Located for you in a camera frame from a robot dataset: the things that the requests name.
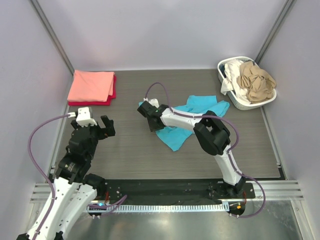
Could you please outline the turquoise t shirt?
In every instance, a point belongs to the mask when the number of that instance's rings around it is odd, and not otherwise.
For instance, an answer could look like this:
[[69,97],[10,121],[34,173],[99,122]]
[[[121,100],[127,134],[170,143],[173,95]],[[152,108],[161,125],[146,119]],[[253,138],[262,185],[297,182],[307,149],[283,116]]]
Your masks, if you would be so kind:
[[[212,111],[218,117],[223,117],[227,113],[229,107],[230,104],[227,101],[222,100],[218,102],[215,95],[190,95],[185,105],[176,106],[174,109],[190,114],[205,114],[207,111]],[[171,126],[157,130],[155,133],[173,152],[178,151],[186,139],[193,134],[190,130]]]

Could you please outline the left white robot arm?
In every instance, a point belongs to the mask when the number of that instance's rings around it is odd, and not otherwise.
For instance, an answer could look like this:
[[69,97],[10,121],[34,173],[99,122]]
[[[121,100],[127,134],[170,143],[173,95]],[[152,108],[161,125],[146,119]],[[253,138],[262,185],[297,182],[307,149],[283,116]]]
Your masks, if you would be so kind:
[[107,191],[106,180],[88,173],[100,140],[116,134],[114,121],[106,115],[100,118],[104,127],[94,119],[80,118],[72,113],[74,128],[66,146],[66,154],[58,163],[51,193],[33,226],[19,240],[65,240],[73,225],[91,201],[101,200]]

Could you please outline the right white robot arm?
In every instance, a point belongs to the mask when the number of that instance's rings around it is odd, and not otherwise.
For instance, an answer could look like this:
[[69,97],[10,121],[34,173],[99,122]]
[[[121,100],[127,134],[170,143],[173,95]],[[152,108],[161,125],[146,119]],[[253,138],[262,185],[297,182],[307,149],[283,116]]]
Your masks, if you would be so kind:
[[226,194],[237,198],[243,193],[246,179],[232,153],[231,133],[213,111],[188,113],[168,105],[156,105],[148,100],[143,101],[137,111],[147,119],[152,132],[176,127],[194,133],[202,150],[216,160]]

